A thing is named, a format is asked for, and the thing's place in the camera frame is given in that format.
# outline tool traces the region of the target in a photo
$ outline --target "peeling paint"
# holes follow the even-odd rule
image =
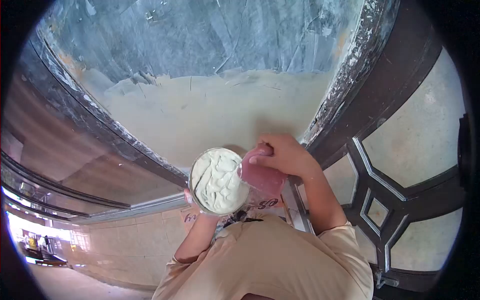
[[[85,0],[85,6],[89,15],[93,16],[96,14],[95,6],[93,6],[88,0]]]
[[[91,106],[99,108],[95,101],[93,101],[87,94],[84,95],[84,99],[87,100]]]
[[[329,36],[330,34],[332,33],[332,29],[331,28],[322,28],[322,36]]]
[[[327,124],[334,122],[345,104],[344,97],[358,80],[358,74],[366,74],[365,70],[371,68],[380,56],[395,22],[398,6],[398,0],[386,1],[382,6],[377,5],[375,0],[365,0],[352,42],[345,57],[340,60],[341,66],[324,97],[326,110],[319,110],[315,123],[306,131],[302,140],[307,147]]]

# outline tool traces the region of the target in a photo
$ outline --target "wall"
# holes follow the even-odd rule
[[[62,254],[75,271],[115,286],[151,291],[186,236],[180,210],[75,226],[70,232],[72,240],[62,241]]]
[[[39,31],[73,78],[179,168],[312,122],[363,1],[58,1]]]

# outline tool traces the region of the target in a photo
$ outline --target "hand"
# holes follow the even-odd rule
[[[272,156],[252,156],[251,164],[275,168],[304,181],[322,172],[320,165],[290,134],[262,134],[257,141],[273,148]]]
[[[190,190],[185,189],[185,200],[191,205],[196,205],[193,202]],[[193,224],[187,237],[180,244],[174,257],[182,264],[191,264],[198,259],[198,256],[210,247],[213,235],[216,230],[217,223],[220,217],[208,215],[206,213],[199,214],[195,223]]]
[[[184,200],[190,204],[190,206],[193,206],[193,207],[197,207],[199,210],[200,210],[200,214],[203,214],[205,216],[209,216],[211,218],[218,218],[220,219],[220,217],[218,216],[215,216],[215,215],[210,215],[209,213],[206,213],[204,212],[203,210],[200,209],[200,207],[193,201],[193,197],[192,197],[192,193],[190,192],[189,189],[184,189],[183,190],[183,194],[184,194]]]

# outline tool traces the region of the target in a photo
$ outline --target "tiled wall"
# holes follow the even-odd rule
[[[100,280],[156,287],[186,236],[179,210],[80,226],[64,255],[78,271]]]

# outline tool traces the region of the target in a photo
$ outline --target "finger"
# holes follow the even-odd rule
[[[255,149],[250,151],[252,156],[263,155],[263,156],[272,156],[274,149],[267,144],[258,144]]]
[[[276,168],[276,159],[272,156],[255,155],[248,160],[252,165]]]
[[[193,203],[193,198],[192,198],[192,193],[190,193],[190,190],[189,189],[185,189],[183,190],[183,193],[185,194],[185,200],[192,204]]]

